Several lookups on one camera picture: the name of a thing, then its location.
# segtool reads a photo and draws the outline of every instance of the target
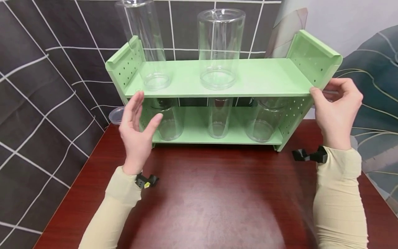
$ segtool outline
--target plastic container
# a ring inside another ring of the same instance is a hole
[[[176,98],[153,98],[151,101],[153,115],[163,114],[162,121],[158,126],[161,138],[165,141],[177,139],[183,131],[181,114]]]
[[[222,90],[235,83],[245,18],[245,12],[236,9],[199,13],[200,79],[204,87]]]
[[[228,133],[233,98],[209,98],[208,133],[212,138],[221,139]]]
[[[153,0],[118,1],[116,10],[122,22],[127,42],[137,35],[141,40],[144,62],[139,73],[146,90],[160,90],[171,83],[171,74],[166,65],[163,41]]]
[[[115,125],[120,125],[120,123],[122,123],[123,112],[124,106],[113,109],[108,115],[111,123]]]
[[[255,99],[252,117],[246,126],[247,136],[260,143],[267,142],[278,128],[288,103],[285,97]]]

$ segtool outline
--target red-brown tabletop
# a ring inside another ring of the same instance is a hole
[[[315,151],[321,143],[315,121],[305,120],[280,153],[265,145],[156,145],[144,174],[160,180],[143,190],[118,248],[316,248],[315,163],[295,162],[291,151]],[[35,249],[78,247],[124,157],[117,127],[111,125]],[[365,175],[359,189],[369,248],[398,248],[396,216]]]

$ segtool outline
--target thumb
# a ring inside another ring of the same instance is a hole
[[[325,98],[325,96],[323,95],[322,91],[319,88],[311,87],[310,94],[314,99],[315,108],[320,108],[321,106],[324,106],[325,104],[329,103],[329,101]]]
[[[158,128],[160,121],[163,118],[163,114],[158,113],[156,114],[150,121],[148,126],[145,128],[144,133],[150,137],[155,134],[156,129]]]

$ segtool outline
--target shelf board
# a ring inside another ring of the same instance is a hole
[[[160,138],[159,132],[156,132],[152,140],[154,143],[282,144],[283,137],[279,129],[266,143],[258,143],[247,137],[244,126],[250,107],[232,108],[228,134],[222,139],[214,139],[207,133],[207,107],[180,107],[180,110],[184,115],[184,131],[181,136],[173,141],[164,141]]]
[[[170,86],[158,91],[145,90],[142,78],[135,74],[124,94],[130,98],[143,90],[149,98],[309,96],[311,82],[290,59],[239,59],[237,62],[237,81],[225,90],[209,90],[200,84],[200,61],[168,61],[173,69]]]

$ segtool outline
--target beige sleeve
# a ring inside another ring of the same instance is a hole
[[[320,249],[367,248],[367,225],[357,178],[361,156],[325,147],[326,163],[317,165],[314,223]]]
[[[117,247],[124,223],[131,209],[141,200],[136,176],[126,175],[117,167],[105,191],[105,198],[83,234],[79,249]]]

